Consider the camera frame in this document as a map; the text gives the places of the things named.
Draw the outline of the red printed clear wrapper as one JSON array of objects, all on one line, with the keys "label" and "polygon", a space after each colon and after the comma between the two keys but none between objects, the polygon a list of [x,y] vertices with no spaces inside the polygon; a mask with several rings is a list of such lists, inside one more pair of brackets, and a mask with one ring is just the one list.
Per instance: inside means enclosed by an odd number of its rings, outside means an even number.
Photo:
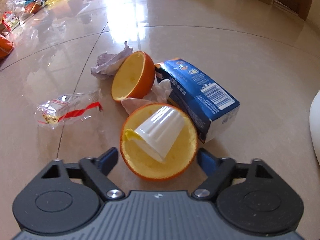
[{"label": "red printed clear wrapper", "polygon": [[96,89],[87,93],[65,94],[36,105],[35,118],[40,126],[56,129],[84,121],[101,112],[102,93]]}]

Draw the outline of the orange peel half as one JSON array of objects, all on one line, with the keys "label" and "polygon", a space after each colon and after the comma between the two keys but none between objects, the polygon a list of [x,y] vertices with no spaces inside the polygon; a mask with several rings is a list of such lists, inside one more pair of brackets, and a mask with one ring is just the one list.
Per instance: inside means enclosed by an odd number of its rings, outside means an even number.
[{"label": "orange peel half", "polygon": [[111,86],[111,96],[120,102],[127,98],[142,99],[155,80],[155,64],[144,51],[131,54],[120,66]]},{"label": "orange peel half", "polygon": [[137,176],[150,181],[165,181],[182,174],[195,158],[198,148],[197,132],[193,122],[180,109],[174,107],[183,118],[184,126],[170,148],[164,162],[160,163],[147,155],[132,140],[127,139],[126,131],[133,130],[156,113],[164,103],[142,106],[129,115],[123,124],[120,135],[120,153],[125,164]]}]

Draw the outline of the white tissue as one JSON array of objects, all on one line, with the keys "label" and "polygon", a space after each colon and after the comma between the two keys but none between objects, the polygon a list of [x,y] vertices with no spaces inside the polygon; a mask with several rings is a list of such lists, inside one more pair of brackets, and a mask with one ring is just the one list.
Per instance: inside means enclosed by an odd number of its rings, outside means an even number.
[{"label": "white tissue", "polygon": [[170,80],[164,79],[160,83],[154,83],[151,90],[146,96],[144,96],[144,98],[127,98],[122,99],[120,102],[126,112],[131,114],[140,107],[150,105],[152,103],[167,103],[171,92],[172,88]]}]

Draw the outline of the orange cloth bag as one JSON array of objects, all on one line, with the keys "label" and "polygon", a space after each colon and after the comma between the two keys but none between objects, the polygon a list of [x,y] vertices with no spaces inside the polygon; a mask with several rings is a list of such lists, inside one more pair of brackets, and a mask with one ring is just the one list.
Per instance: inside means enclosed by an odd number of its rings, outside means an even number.
[{"label": "orange cloth bag", "polygon": [[3,60],[11,54],[14,49],[13,42],[9,41],[3,35],[0,35],[0,59]]}]

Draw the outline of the lilac paper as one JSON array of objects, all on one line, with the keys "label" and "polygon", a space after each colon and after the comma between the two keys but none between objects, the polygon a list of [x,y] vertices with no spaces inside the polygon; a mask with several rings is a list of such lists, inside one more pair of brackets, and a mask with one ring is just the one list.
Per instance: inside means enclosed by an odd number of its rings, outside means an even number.
[{"label": "lilac paper", "polygon": [[124,42],[124,49],[117,54],[104,52],[96,60],[95,66],[91,67],[91,74],[100,80],[115,76],[123,62],[133,53],[133,49]]}]

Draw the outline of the white ribbed plastic cup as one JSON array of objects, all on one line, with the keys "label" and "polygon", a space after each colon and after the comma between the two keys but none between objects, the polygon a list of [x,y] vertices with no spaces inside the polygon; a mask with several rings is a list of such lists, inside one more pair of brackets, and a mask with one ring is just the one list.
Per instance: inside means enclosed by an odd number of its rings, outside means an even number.
[{"label": "white ribbed plastic cup", "polygon": [[136,129],[126,129],[125,137],[152,159],[163,163],[183,127],[184,118],[180,112],[163,106]]}]

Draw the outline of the colourful toy box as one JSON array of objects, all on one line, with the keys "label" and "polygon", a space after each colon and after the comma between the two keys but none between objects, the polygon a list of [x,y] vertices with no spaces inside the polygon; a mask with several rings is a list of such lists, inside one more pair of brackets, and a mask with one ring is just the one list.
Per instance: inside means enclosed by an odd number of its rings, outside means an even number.
[{"label": "colourful toy box", "polygon": [[2,15],[2,23],[5,27],[5,30],[8,32],[11,32],[14,30],[16,27],[20,25],[20,21],[18,17],[10,11],[6,11]]}]

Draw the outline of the blue carton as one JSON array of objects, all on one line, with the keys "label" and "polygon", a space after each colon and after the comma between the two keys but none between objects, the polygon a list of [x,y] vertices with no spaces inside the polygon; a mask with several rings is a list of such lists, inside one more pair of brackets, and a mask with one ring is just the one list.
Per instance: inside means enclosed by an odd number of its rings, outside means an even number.
[{"label": "blue carton", "polygon": [[240,102],[191,63],[167,60],[156,64],[155,72],[158,82],[171,82],[168,102],[189,115],[202,143],[213,140],[235,120]]}]

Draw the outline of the basketball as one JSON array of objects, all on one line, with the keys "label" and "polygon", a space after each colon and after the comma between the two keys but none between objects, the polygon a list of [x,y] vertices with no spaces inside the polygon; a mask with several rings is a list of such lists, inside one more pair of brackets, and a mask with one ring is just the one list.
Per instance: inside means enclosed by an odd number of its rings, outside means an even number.
[{"label": "basketball", "polygon": [[41,2],[31,2],[25,7],[24,12],[29,14],[36,14],[41,8]]}]

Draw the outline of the white plastic trash bin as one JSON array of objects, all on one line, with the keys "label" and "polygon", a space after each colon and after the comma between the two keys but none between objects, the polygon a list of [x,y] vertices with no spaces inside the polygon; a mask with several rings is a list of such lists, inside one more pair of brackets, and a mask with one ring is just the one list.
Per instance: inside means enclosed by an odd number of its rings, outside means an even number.
[{"label": "white plastic trash bin", "polygon": [[309,126],[313,149],[320,164],[320,91],[315,95],[310,106]]}]

